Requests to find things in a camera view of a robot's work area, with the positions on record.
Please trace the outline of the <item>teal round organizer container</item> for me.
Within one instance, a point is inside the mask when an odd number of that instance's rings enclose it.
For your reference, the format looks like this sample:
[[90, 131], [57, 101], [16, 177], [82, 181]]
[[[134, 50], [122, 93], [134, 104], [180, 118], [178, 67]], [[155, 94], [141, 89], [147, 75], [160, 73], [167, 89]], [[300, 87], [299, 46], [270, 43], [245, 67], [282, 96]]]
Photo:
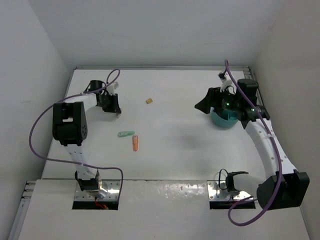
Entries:
[[217, 112], [212, 107], [210, 117], [216, 126], [224, 129], [232, 128], [239, 121], [236, 112], [229, 109], [222, 109], [220, 112]]

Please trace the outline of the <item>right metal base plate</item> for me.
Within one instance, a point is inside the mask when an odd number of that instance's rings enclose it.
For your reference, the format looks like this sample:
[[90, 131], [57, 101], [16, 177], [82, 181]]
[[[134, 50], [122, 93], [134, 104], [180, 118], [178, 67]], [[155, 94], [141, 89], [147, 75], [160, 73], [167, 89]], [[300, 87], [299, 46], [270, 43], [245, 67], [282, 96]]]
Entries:
[[224, 180], [211, 180], [207, 182], [208, 198], [210, 202], [234, 202], [245, 199], [250, 195], [245, 191], [227, 191], [222, 188], [226, 187]]

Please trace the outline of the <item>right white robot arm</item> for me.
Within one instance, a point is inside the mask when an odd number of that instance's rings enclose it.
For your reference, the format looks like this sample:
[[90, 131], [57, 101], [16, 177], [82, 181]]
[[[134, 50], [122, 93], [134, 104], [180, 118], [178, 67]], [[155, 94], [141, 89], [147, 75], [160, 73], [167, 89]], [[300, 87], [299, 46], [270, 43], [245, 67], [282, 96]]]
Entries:
[[235, 112], [262, 161], [265, 179], [251, 177], [246, 171], [229, 172], [225, 190], [245, 191], [257, 198], [261, 208], [269, 200], [273, 200], [270, 210], [299, 207], [310, 184], [308, 174], [297, 170], [273, 134], [268, 111], [257, 104], [258, 83], [243, 78], [237, 85], [235, 93], [222, 86], [210, 87], [204, 99], [194, 106], [205, 114], [216, 113], [220, 117], [226, 116], [227, 110]]

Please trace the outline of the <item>green highlighter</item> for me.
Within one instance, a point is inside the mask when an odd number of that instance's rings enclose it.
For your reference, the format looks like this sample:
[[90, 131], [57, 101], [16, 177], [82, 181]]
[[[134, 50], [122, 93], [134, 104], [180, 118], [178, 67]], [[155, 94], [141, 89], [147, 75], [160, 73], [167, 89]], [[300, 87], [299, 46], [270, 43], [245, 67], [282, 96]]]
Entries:
[[132, 130], [129, 130], [129, 131], [120, 131], [118, 132], [117, 136], [119, 138], [122, 138], [122, 137], [129, 137], [129, 136], [133, 136], [135, 134], [134, 131]]

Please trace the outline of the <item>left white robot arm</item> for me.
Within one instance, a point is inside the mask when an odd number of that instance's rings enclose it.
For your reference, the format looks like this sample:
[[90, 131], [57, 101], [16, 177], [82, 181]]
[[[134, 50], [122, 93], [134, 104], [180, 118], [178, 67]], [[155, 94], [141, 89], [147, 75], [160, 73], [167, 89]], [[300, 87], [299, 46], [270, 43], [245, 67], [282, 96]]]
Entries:
[[116, 93], [118, 86], [118, 82], [113, 82], [104, 88], [103, 81], [91, 80], [87, 87], [89, 92], [53, 105], [53, 138], [65, 147], [75, 163], [74, 177], [80, 190], [96, 198], [105, 197], [108, 190], [99, 171], [93, 171], [85, 165], [87, 159], [83, 143], [89, 132], [86, 111], [99, 107], [106, 113], [121, 114]]

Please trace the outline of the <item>orange highlighter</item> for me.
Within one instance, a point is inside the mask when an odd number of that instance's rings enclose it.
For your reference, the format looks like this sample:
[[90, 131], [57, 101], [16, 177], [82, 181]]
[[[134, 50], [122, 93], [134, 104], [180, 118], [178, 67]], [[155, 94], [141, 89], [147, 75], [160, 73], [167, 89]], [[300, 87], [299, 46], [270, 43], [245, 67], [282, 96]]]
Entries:
[[132, 147], [134, 152], [139, 150], [139, 137], [137, 135], [132, 136]]

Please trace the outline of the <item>metal base plate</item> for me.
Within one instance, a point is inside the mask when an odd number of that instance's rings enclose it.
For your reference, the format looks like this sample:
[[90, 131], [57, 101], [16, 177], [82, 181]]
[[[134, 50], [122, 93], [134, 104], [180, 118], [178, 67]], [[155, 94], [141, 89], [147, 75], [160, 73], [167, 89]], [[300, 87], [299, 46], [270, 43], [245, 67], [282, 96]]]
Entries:
[[227, 191], [222, 188], [226, 187], [224, 180], [211, 180], [207, 182], [208, 198], [210, 202], [234, 202], [245, 199], [250, 195], [245, 191]]
[[76, 184], [74, 198], [76, 202], [93, 202], [95, 198], [98, 201], [112, 202], [118, 201], [120, 192], [120, 180], [103, 180], [100, 191], [81, 191], [79, 184]]

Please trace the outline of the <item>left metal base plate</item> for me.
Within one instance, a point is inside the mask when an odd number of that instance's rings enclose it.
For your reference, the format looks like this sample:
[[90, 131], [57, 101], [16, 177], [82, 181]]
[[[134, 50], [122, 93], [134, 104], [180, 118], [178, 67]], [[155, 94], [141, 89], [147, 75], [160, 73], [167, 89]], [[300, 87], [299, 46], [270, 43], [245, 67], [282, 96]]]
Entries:
[[76, 184], [74, 198], [76, 202], [93, 202], [95, 198], [98, 201], [112, 202], [118, 201], [120, 192], [120, 180], [103, 180], [100, 191], [81, 191], [79, 184]]

